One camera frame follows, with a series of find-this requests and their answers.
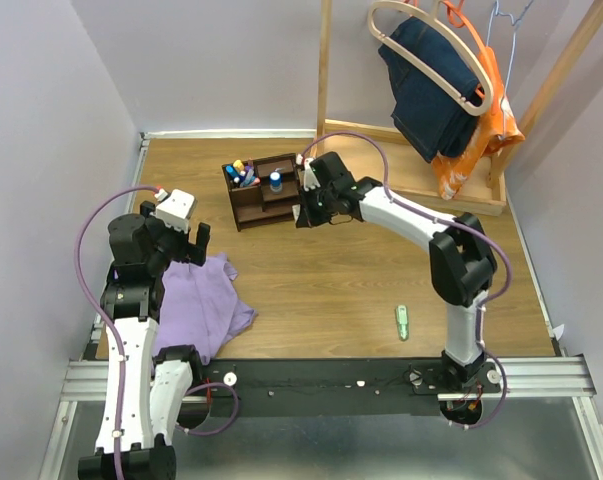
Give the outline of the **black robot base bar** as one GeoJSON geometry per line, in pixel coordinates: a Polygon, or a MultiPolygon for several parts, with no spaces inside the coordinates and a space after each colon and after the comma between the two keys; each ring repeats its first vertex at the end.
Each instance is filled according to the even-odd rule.
{"type": "Polygon", "coordinates": [[[437,416],[446,401],[501,393],[486,362],[465,374],[440,357],[217,359],[194,383],[230,378],[243,417],[437,416]]]}

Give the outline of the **blue and grey cylinder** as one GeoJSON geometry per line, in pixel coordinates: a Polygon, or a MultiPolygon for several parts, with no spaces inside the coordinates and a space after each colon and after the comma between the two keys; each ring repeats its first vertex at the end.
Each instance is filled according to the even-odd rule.
{"type": "Polygon", "coordinates": [[[269,175],[269,187],[274,194],[282,191],[282,176],[278,171],[273,171],[269,175]]]}

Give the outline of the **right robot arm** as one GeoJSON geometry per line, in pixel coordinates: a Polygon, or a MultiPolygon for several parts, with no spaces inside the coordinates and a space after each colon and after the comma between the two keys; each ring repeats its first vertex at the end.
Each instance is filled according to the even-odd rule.
{"type": "Polygon", "coordinates": [[[335,152],[316,159],[298,155],[295,166],[302,174],[300,203],[293,208],[296,227],[318,227],[335,216],[348,216],[384,227],[428,254],[432,287],[446,307],[441,382],[455,392],[474,384],[485,362],[478,339],[478,308],[496,271],[490,247],[466,230],[480,232],[478,218],[437,213],[387,192],[376,179],[357,180],[335,152]]]}

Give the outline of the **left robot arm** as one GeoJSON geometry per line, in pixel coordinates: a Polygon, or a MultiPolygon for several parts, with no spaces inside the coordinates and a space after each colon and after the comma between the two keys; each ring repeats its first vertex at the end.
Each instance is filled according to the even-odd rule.
{"type": "Polygon", "coordinates": [[[173,191],[145,202],[139,213],[108,225],[113,261],[99,312],[109,319],[108,376],[95,452],[78,463],[81,479],[172,479],[176,475],[173,432],[181,402],[203,380],[192,345],[153,350],[165,288],[173,262],[201,266],[210,228],[199,225],[189,240],[195,198],[173,191]]]}

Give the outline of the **green stapler remover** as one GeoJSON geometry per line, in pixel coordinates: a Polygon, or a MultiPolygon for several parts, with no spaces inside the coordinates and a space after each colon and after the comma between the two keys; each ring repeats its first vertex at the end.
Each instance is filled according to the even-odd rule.
{"type": "Polygon", "coordinates": [[[401,341],[409,339],[409,315],[405,305],[398,305],[395,309],[397,333],[401,341]]]}

